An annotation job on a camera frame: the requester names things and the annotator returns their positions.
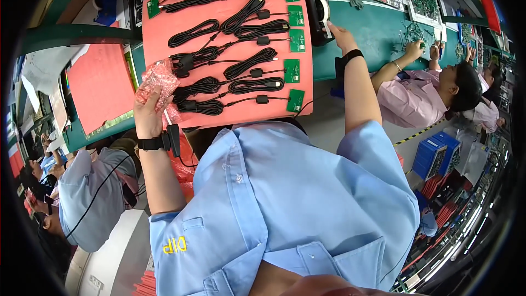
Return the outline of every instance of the bubble wrap bag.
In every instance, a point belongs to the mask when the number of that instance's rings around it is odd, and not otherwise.
[[[180,81],[171,72],[171,61],[170,59],[164,59],[157,61],[154,64],[148,66],[146,71],[142,74],[142,84],[135,93],[135,98],[141,103],[146,103],[150,94],[154,91],[155,86],[161,86],[161,95],[159,101],[155,105],[155,109],[159,110],[164,101],[172,95],[174,90],[179,85]],[[181,116],[177,111],[177,107],[174,103],[170,103],[166,108],[168,118],[166,115],[162,115],[162,128],[166,129],[169,124],[178,123],[181,121]]]

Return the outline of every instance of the blue crate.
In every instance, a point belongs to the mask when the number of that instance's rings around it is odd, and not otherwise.
[[[418,174],[424,181],[433,176],[428,176],[431,167],[437,158],[437,153],[447,146],[439,139],[429,137],[418,144],[417,154],[413,162],[413,171]]]
[[[460,141],[457,141],[443,131],[436,133],[432,137],[448,147],[445,151],[444,161],[442,161],[442,165],[440,166],[440,169],[438,169],[438,174],[445,176],[445,174],[448,172],[448,167],[453,160],[453,153],[455,153],[455,151],[457,151],[457,149],[460,147]]]

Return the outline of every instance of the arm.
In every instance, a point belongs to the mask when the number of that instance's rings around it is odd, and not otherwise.
[[[358,49],[352,34],[343,28],[328,22],[329,29],[336,38],[342,56]],[[382,124],[382,115],[365,59],[357,56],[345,66],[345,134],[367,121]]]
[[[143,104],[137,99],[134,103],[135,127],[137,137],[151,139],[158,137],[162,131],[161,115],[173,99],[166,99],[161,109],[156,112],[155,104],[161,95],[161,87],[156,86],[148,101]],[[165,150],[139,151],[144,173],[146,194],[152,215],[181,211],[186,206],[179,182],[171,167],[171,161]]]
[[[440,57],[440,49],[444,50],[445,44],[435,41],[431,48],[429,49],[429,69],[430,70],[440,70],[440,64],[438,64],[438,59]]]
[[[394,60],[393,62],[387,63],[380,69],[380,71],[372,76],[371,82],[376,93],[378,93],[378,89],[380,89],[380,86],[382,86],[383,82],[393,80],[397,73],[401,72],[406,66],[414,62],[418,57],[420,57],[420,55],[422,55],[424,49],[420,49],[420,44],[423,42],[424,41],[422,40],[417,40],[415,42],[408,43],[405,48],[404,56]]]

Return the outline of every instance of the pink uniform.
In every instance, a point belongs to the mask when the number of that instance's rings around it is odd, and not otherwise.
[[[448,110],[438,95],[442,70],[405,71],[410,79],[383,82],[378,89],[382,120],[404,128],[425,128],[439,121]]]

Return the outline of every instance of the grey floor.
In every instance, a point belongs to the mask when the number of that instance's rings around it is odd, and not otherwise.
[[[331,87],[336,87],[335,80],[314,83],[313,111],[311,115],[298,117],[312,144],[318,148],[336,153],[340,140],[344,137],[344,100],[332,97],[329,92]],[[413,166],[414,156],[417,153],[418,143],[438,133],[449,126],[449,121],[444,121],[417,137],[398,145],[395,149],[404,158],[404,172],[409,172]],[[418,133],[421,129],[401,128],[390,122],[383,123],[385,133],[392,143]],[[412,187],[417,187],[421,179],[416,174],[408,174],[408,181]]]

